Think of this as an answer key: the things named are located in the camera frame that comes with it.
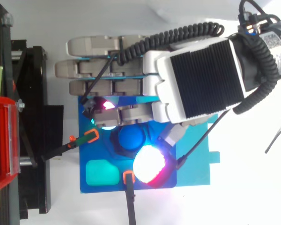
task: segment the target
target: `blue round button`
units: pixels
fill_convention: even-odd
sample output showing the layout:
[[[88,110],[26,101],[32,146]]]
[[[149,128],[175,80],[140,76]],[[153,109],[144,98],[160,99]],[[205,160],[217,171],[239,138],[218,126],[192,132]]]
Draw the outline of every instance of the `blue round button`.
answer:
[[[127,150],[134,150],[141,147],[144,138],[144,132],[137,124],[122,127],[118,134],[119,144]]]

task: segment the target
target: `metal bolt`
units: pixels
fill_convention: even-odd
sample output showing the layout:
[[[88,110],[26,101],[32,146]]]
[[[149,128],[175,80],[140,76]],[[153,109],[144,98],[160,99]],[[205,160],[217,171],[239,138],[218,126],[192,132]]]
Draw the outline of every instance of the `metal bolt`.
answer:
[[[10,13],[5,13],[2,18],[2,24],[6,27],[12,27],[14,25],[13,15]]]
[[[19,101],[16,103],[16,107],[19,112],[23,111],[23,108],[25,108],[25,103],[22,102],[22,99],[19,99]]]

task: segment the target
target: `coiled cable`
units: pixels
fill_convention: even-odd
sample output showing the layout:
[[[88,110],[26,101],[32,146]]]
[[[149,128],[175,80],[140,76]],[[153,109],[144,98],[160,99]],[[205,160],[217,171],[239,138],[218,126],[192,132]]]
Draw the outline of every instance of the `coiled cable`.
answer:
[[[112,63],[113,59],[117,59],[119,66],[132,61],[133,59],[142,56],[150,50],[155,50],[158,48],[167,47],[170,44],[177,43],[183,40],[188,40],[191,38],[211,36],[218,37],[222,35],[225,31],[223,25],[217,22],[204,22],[193,24],[189,26],[179,27],[178,29],[169,30],[164,33],[151,35],[146,37],[144,40],[131,45],[130,47],[120,51],[119,53],[113,54],[106,62],[102,70],[99,72],[98,76],[92,82],[92,84],[87,88],[84,95],[80,99],[81,104],[85,104],[88,100],[88,95],[93,89],[93,87],[100,80],[104,72],[107,70],[109,65]]]
[[[279,80],[279,70],[270,50],[260,37],[239,33],[236,35],[243,38],[245,44],[249,47],[253,56],[259,63],[262,75],[266,78],[266,81],[252,94],[247,96],[238,106],[233,108],[233,111],[236,114],[241,114],[251,109],[272,92]]]

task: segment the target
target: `orange clip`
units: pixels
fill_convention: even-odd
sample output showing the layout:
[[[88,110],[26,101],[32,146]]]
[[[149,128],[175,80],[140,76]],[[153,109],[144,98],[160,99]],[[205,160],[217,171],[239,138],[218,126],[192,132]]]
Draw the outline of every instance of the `orange clip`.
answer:
[[[88,132],[85,132],[84,135],[88,135],[88,134],[91,133],[91,132],[94,132],[94,133],[96,134],[96,136],[95,136],[92,140],[88,141],[88,143],[92,143],[92,142],[94,142],[94,141],[96,141],[96,140],[99,139],[99,132],[98,132],[97,129],[95,129],[95,128],[89,130]]]
[[[74,135],[71,135],[71,136],[70,136],[70,142],[74,142],[74,141],[76,141],[76,138],[75,138]]]
[[[124,184],[126,184],[126,174],[132,174],[132,181],[133,183],[135,183],[135,176],[132,170],[126,170],[125,172],[123,172],[123,180],[124,180]]]
[[[75,138],[74,135],[71,135],[70,136],[70,142],[74,142],[74,141],[76,141],[76,138]]]

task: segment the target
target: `black metal stand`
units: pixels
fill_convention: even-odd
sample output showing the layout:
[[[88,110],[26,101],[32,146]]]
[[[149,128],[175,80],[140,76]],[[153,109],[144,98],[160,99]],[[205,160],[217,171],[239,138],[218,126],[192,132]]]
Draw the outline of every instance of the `black metal stand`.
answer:
[[[18,176],[20,219],[26,219],[29,209],[44,214],[51,208],[50,162],[41,156],[62,145],[63,106],[47,105],[44,49],[26,48],[26,40],[12,41],[12,49],[15,95],[25,103],[19,114],[20,155],[31,160]]]

